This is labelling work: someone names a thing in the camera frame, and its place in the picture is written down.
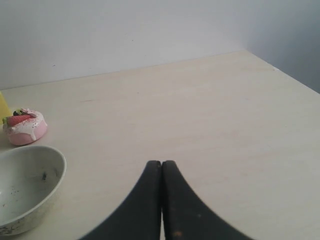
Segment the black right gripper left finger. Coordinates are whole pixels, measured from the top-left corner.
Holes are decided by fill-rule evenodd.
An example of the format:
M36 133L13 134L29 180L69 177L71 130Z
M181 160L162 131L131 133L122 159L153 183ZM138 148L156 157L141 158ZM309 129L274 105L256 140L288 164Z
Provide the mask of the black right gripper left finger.
M135 186L100 225L83 240L159 240L162 164L150 160Z

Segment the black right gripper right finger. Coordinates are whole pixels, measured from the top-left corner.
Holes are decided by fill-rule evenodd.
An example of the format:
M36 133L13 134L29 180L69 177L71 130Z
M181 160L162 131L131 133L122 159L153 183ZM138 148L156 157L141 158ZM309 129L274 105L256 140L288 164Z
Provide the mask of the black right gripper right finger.
M162 215L167 240L249 240L193 191L173 160L162 163Z

